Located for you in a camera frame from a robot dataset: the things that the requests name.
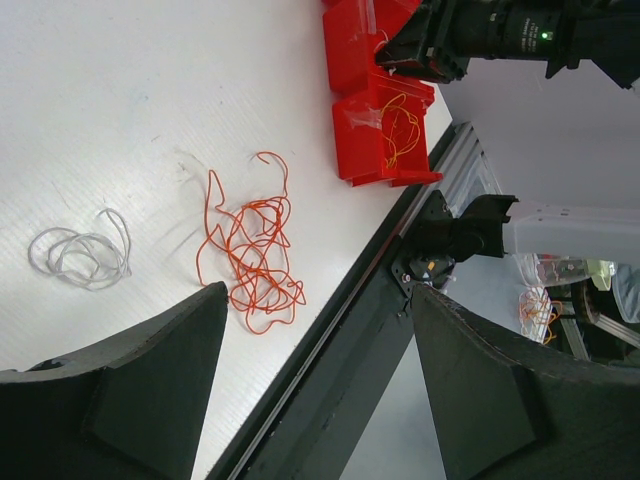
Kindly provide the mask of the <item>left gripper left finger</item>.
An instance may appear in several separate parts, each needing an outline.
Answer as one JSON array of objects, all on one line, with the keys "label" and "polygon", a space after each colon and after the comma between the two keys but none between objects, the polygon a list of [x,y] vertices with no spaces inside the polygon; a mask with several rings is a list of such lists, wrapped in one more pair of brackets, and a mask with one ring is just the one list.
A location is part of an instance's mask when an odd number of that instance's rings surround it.
[{"label": "left gripper left finger", "polygon": [[190,478],[227,315],[217,282],[85,348],[2,371],[2,478]]}]

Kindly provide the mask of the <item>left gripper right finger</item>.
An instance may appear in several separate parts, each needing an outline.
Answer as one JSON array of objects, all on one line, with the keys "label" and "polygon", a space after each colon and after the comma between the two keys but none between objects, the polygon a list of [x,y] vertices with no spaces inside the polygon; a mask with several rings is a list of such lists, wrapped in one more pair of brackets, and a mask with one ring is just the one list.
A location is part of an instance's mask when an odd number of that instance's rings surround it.
[{"label": "left gripper right finger", "polygon": [[411,311],[447,478],[638,478],[638,369],[548,348],[429,286]]}]

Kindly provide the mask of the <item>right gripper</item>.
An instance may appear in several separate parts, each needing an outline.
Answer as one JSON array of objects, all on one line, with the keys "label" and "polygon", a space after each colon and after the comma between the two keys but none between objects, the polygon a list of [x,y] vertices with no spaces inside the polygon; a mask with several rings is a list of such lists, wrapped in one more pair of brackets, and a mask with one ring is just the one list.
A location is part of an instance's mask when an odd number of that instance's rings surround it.
[{"label": "right gripper", "polygon": [[471,58],[497,56],[504,1],[422,1],[420,6],[426,9],[417,9],[376,52],[377,66],[399,75],[426,75],[429,57],[440,82],[450,83],[466,74]]}]

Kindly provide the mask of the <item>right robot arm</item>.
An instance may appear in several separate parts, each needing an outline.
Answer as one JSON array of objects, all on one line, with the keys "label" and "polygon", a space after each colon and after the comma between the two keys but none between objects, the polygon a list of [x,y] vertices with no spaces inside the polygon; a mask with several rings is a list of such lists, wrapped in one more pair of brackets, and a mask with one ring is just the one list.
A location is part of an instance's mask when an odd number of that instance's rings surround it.
[{"label": "right robot arm", "polygon": [[[636,1],[423,1],[375,54],[377,66],[435,83],[462,79],[473,58],[544,61],[545,76],[592,61],[618,87],[639,79]],[[413,258],[535,253],[632,263],[636,210],[561,207],[481,195],[458,218],[422,221]]]}]

